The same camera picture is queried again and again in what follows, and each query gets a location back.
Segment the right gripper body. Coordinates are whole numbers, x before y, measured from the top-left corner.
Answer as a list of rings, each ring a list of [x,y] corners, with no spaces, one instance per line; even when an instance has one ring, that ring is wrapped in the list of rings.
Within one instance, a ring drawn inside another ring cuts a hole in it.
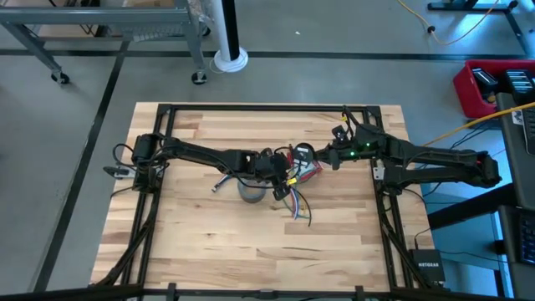
[[[359,159],[359,144],[348,142],[342,145],[329,144],[328,159],[333,171],[337,171],[343,161],[357,161]]]

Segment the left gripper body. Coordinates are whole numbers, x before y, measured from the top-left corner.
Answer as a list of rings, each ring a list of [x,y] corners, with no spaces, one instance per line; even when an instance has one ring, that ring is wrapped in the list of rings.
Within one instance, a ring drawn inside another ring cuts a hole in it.
[[[266,182],[273,191],[289,187],[287,180],[291,165],[284,154],[265,148],[255,157],[253,167],[256,181]]]

